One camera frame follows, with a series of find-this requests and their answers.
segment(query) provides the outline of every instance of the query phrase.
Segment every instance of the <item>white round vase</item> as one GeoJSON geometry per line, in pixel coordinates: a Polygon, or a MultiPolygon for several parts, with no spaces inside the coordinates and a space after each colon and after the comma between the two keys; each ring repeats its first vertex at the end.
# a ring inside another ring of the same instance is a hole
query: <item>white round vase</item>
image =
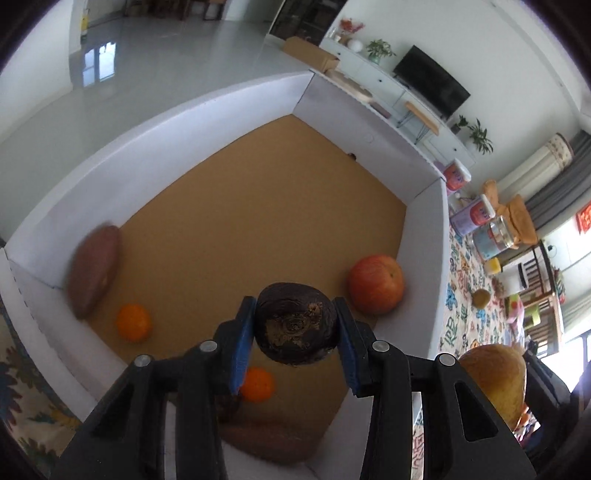
{"type": "Polygon", "coordinates": [[[347,48],[355,53],[359,53],[363,50],[363,44],[356,38],[351,38],[351,40],[347,42],[347,48]]]}

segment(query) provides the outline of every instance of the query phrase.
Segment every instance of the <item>gray curtain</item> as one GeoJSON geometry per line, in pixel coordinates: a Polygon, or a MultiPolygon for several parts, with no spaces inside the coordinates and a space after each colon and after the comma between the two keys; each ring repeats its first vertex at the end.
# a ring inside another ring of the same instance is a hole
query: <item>gray curtain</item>
{"type": "Polygon", "coordinates": [[[570,145],[574,152],[572,163],[525,202],[540,238],[591,201],[591,135],[581,130],[570,145]]]}

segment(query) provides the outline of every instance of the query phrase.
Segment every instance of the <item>patterned tablecloth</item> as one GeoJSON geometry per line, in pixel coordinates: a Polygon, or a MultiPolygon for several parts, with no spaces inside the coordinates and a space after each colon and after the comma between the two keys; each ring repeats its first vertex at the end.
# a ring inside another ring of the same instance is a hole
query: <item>patterned tablecloth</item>
{"type": "MultiPolygon", "coordinates": [[[[452,228],[449,237],[449,281],[439,351],[458,358],[470,348],[486,343],[512,345],[515,339],[506,323],[504,302],[494,296],[491,278],[452,228]],[[483,310],[472,306],[472,292],[479,288],[491,293],[491,301],[483,310]]],[[[413,433],[412,480],[423,478],[424,455],[423,418],[419,416],[413,433]]]]}
{"type": "MultiPolygon", "coordinates": [[[[483,343],[512,343],[502,302],[492,297],[485,310],[472,307],[471,292],[492,292],[480,262],[450,230],[450,273],[439,350],[456,357],[483,343]]],[[[60,401],[28,356],[0,298],[0,419],[38,469],[49,476],[80,424],[60,401]]],[[[423,477],[424,434],[419,417],[413,438],[412,479],[423,477]]]]}

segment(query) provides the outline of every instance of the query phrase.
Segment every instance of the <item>curtain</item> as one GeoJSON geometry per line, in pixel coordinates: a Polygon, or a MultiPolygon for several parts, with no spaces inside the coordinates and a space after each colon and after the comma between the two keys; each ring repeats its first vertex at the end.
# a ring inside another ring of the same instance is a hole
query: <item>curtain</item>
{"type": "Polygon", "coordinates": [[[525,202],[540,238],[591,201],[591,135],[581,130],[570,144],[574,152],[572,163],[525,202]]]}
{"type": "Polygon", "coordinates": [[[564,324],[564,333],[577,328],[582,322],[591,317],[591,291],[581,296],[572,303],[567,303],[562,308],[562,322],[564,324]]]}

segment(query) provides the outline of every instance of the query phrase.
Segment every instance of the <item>brown cardboard bottom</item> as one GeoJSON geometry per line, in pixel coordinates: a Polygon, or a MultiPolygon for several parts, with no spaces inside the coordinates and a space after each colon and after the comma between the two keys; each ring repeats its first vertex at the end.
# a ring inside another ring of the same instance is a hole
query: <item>brown cardboard bottom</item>
{"type": "MultiPolygon", "coordinates": [[[[396,256],[404,214],[404,204],[337,146],[294,116],[280,118],[200,163],[130,218],[118,275],[89,323],[126,362],[141,353],[181,355],[232,319],[243,296],[273,282],[346,296],[357,260],[396,256]],[[142,344],[117,335],[126,303],[151,313],[154,332],[142,344]]],[[[347,390],[336,351],[288,367],[254,346],[251,365],[271,372],[277,390],[264,403],[243,403],[240,419],[324,434],[347,390]]]]}

